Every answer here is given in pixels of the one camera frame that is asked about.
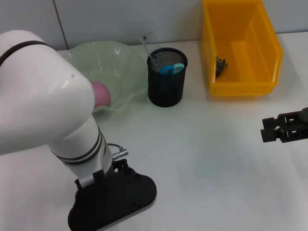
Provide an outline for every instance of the black stripe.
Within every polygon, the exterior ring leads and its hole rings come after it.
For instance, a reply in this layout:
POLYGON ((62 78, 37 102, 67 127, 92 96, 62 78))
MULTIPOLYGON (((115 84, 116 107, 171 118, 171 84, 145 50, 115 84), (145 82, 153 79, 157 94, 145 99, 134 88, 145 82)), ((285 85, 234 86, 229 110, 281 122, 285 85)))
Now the black stripe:
POLYGON ((94 144, 94 146, 90 149, 90 151, 88 151, 86 154, 83 154, 81 156, 78 156, 78 157, 74 157, 74 158, 65 158, 65 157, 61 157, 61 156, 58 156, 57 154, 55 154, 53 151, 52 153, 56 155, 56 157, 58 157, 60 160, 70 160, 70 161, 73 161, 73 160, 80 160, 82 158, 85 158, 87 155, 90 155, 94 150, 95 148, 97 147, 98 145, 98 142, 100 141, 100 137, 102 136, 102 133, 101 133, 101 130, 100 128, 98 127, 98 137, 97 137, 97 140, 94 144))
POLYGON ((86 163, 88 162, 89 160, 91 160, 94 156, 96 156, 98 154, 98 152, 100 151, 101 149, 101 146, 102 146, 102 141, 103 141, 103 137, 101 138, 101 142, 100 142, 100 145, 98 146, 97 150, 92 154, 90 155, 88 158, 84 159, 84 160, 81 160, 81 161, 77 161, 77 162, 68 162, 68 161, 63 161, 64 163, 68 164, 68 165, 81 165, 83 163, 86 163))
POLYGON ((48 45, 46 42, 41 42, 41 41, 26 41, 26 42, 21 42, 18 43, 17 45, 9 48, 1 57, 0 57, 0 66, 2 65, 2 63, 11 55, 13 54, 15 51, 22 49, 23 47, 27 47, 30 45, 45 45, 48 47, 51 47, 50 45, 48 45))

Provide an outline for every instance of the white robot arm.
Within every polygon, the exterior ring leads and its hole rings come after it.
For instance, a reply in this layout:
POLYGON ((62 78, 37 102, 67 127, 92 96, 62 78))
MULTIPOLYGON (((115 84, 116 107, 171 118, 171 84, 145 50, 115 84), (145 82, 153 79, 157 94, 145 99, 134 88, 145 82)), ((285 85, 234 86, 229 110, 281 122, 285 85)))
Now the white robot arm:
MULTIPOLYGON (((156 197, 156 187, 150 178, 137 174, 126 162, 112 164, 111 151, 91 114, 93 108, 91 83, 41 38, 21 30, 0 35, 0 155, 47 144, 78 177, 76 201, 69 216, 69 226, 76 231, 110 225, 111 221, 148 206, 156 197), (115 168, 124 170, 115 173, 115 168), (131 187, 125 183, 129 179, 123 180, 128 172, 141 176, 145 182, 142 187, 151 188, 149 201, 138 209, 122 208, 125 213, 109 219, 98 217, 108 213, 108 206, 89 206, 85 195, 96 201, 105 197, 112 202, 114 198, 104 193, 111 190, 108 187, 115 188, 115 182, 121 182, 119 190, 123 185, 124 190, 131 187)), ((138 195, 142 187, 140 184, 139 189, 135 187, 128 194, 138 195)))

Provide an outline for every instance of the dark object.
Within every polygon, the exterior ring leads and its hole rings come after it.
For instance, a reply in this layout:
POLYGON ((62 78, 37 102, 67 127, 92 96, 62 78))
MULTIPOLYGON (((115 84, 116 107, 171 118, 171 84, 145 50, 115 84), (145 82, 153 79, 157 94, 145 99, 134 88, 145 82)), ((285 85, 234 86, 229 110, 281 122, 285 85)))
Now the dark object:
POLYGON ((226 63, 226 60, 222 60, 220 58, 216 58, 216 77, 220 76, 221 72, 225 67, 228 67, 228 64, 226 63))
POLYGON ((156 199, 154 181, 128 167, 126 159, 114 161, 113 174, 103 171, 93 174, 95 183, 78 191, 75 203, 68 215, 72 231, 95 231, 106 229, 151 206, 156 199))
POLYGON ((9 48, 1 57, 0 57, 0 66, 2 65, 2 63, 11 55, 13 54, 15 51, 18 51, 19 49, 22 49, 23 47, 27 47, 27 46, 31 46, 31 45, 45 45, 48 47, 51 47, 50 45, 48 45, 45 42, 42 41, 26 41, 26 42, 21 42, 16 44, 15 46, 9 48))
POLYGON ((262 122, 263 142, 276 141, 278 138, 283 143, 308 139, 308 108, 299 112, 279 114, 277 119, 266 118, 262 122))
POLYGON ((151 53, 156 64, 148 57, 148 96, 159 107, 171 107, 181 101, 187 67, 183 52, 174 48, 162 48, 151 53), (184 69, 172 75, 160 74, 159 70, 167 65, 184 64, 184 69))

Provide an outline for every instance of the yellow plastic bin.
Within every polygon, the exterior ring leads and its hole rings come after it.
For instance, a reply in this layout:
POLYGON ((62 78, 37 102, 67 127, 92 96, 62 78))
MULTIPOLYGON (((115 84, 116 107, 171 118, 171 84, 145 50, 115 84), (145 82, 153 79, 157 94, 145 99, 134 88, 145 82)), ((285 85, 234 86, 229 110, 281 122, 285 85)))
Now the yellow plastic bin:
POLYGON ((254 96, 278 84, 283 51, 261 0, 203 0, 202 53, 210 93, 254 96), (216 77, 217 57, 228 67, 216 77))

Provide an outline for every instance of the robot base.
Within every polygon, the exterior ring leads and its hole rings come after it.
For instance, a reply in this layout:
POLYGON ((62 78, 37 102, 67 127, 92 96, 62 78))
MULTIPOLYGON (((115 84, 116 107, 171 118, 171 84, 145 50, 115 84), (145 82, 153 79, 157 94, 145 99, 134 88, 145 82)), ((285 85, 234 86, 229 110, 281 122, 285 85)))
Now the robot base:
POLYGON ((72 231, 95 231, 109 228, 149 208, 156 199, 154 181, 128 167, 127 160, 113 162, 117 172, 93 174, 95 183, 82 188, 76 180, 78 191, 68 215, 72 231))

